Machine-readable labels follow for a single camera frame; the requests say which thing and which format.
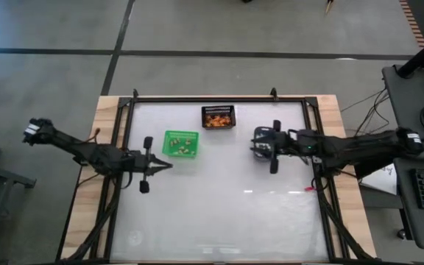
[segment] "desk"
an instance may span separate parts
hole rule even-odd
[[[424,107],[424,69],[417,69],[408,79],[401,78],[393,67],[382,70],[399,127],[410,128],[424,138],[424,128],[419,115]],[[416,160],[395,159],[395,170],[403,210],[400,212],[407,236],[413,236],[418,247],[424,248],[424,210],[418,208],[411,184],[409,169],[424,169],[424,153]]]
[[[334,95],[316,97],[318,98],[320,116],[325,134],[345,137],[345,129],[341,120],[336,97]],[[98,135],[99,143],[110,143],[118,101],[118,96],[102,96],[99,99],[93,130],[91,132],[93,133],[96,128],[101,129]],[[126,115],[121,117],[121,129],[119,130],[120,133],[118,138],[119,145],[124,137],[123,128],[125,120]],[[84,168],[79,176],[79,181],[92,175],[94,175],[92,169]],[[357,180],[349,176],[340,175],[335,178],[335,184],[345,225],[364,250],[370,255],[376,256]],[[91,231],[96,221],[101,187],[102,178],[96,178],[83,184],[77,190],[73,201],[73,207],[68,216],[66,234],[62,238],[62,244],[60,245],[61,258],[69,257]],[[105,225],[105,230],[101,234],[98,255],[102,255],[104,250],[105,240],[102,239],[105,237],[106,229],[107,225]],[[333,241],[337,242],[338,236],[334,230],[332,234]]]

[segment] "gray floor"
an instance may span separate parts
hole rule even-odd
[[[113,49],[127,0],[0,0],[0,48]],[[414,54],[418,48],[397,0],[137,0],[123,49]],[[53,119],[85,138],[110,56],[0,54],[0,166],[38,179],[17,188],[0,225],[0,259],[53,261],[79,167],[52,146],[21,143],[32,117]],[[384,88],[396,61],[121,57],[110,95],[334,93],[341,108]],[[372,100],[342,113],[348,135]],[[388,101],[379,110],[395,127]],[[381,126],[374,118],[366,131]],[[424,261],[398,241],[397,212],[369,209],[379,257]]]

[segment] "black basket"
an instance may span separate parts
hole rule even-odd
[[[230,116],[231,125],[229,126],[220,126],[220,127],[206,127],[205,126],[205,116],[206,115],[227,115]],[[230,129],[236,125],[235,120],[235,107],[230,106],[209,106],[202,107],[202,127],[206,130],[217,130],[217,129]]]

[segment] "wooden table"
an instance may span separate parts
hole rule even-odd
[[[342,117],[339,111],[338,102],[334,95],[310,95],[318,98],[319,111],[322,120],[323,129],[326,135],[335,135],[345,137],[345,129]],[[227,97],[227,96],[210,96],[210,97]],[[285,97],[303,97],[303,96],[279,96]],[[96,128],[100,128],[98,134],[99,143],[110,143],[113,134],[114,119],[116,116],[119,96],[101,96],[96,109],[91,135]],[[119,130],[118,146],[121,146],[124,137],[124,125],[126,115],[122,116],[121,129]],[[354,172],[353,167],[348,166],[344,169],[347,172]],[[95,175],[93,169],[85,167],[81,171],[79,181]],[[335,177],[335,184],[339,205],[342,212],[342,218],[345,226],[351,232],[355,240],[363,247],[363,249],[373,257],[376,257],[374,244],[367,223],[366,212],[359,191],[358,182],[354,177],[341,174]],[[81,185],[75,194],[73,208],[69,217],[68,229],[63,242],[61,258],[69,257],[78,246],[85,240],[90,233],[96,221],[96,214],[99,205],[99,198],[102,188],[102,177],[94,178],[89,182]],[[107,224],[101,234],[99,242],[98,255],[102,256],[104,250]],[[339,249],[339,240],[334,227],[332,227],[333,242],[335,243],[336,256],[341,257]]]

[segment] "green basket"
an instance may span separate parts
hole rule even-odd
[[[198,132],[165,131],[163,154],[180,158],[195,158],[199,146]]]

